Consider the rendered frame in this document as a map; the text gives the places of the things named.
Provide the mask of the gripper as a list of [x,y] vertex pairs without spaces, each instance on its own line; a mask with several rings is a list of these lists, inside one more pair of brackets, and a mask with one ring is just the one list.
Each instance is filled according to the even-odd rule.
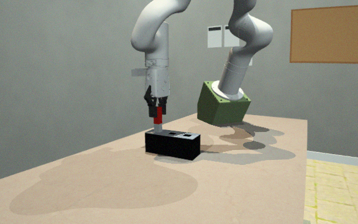
[[[158,107],[162,107],[162,114],[166,114],[167,97],[170,95],[170,82],[167,68],[147,69],[145,92],[144,99],[149,107],[149,117],[157,117],[157,98],[159,101]],[[152,100],[154,100],[154,102]]]

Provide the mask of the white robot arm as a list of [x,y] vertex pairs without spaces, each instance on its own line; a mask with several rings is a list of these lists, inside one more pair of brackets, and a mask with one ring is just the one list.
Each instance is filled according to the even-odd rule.
[[[145,67],[168,67],[168,23],[164,20],[172,14],[185,11],[190,1],[153,0],[141,12],[132,31],[131,44],[134,49],[145,52]],[[256,2],[257,0],[234,0],[228,27],[246,45],[230,49],[220,82],[215,81],[211,85],[212,91],[226,100],[242,99],[244,93],[239,88],[251,58],[268,46],[273,38],[271,26],[248,13]]]

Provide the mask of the grey and red pin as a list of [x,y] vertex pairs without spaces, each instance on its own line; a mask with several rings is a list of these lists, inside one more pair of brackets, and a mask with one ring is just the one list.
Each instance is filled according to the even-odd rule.
[[162,132],[162,107],[157,107],[157,117],[154,118],[154,132]]

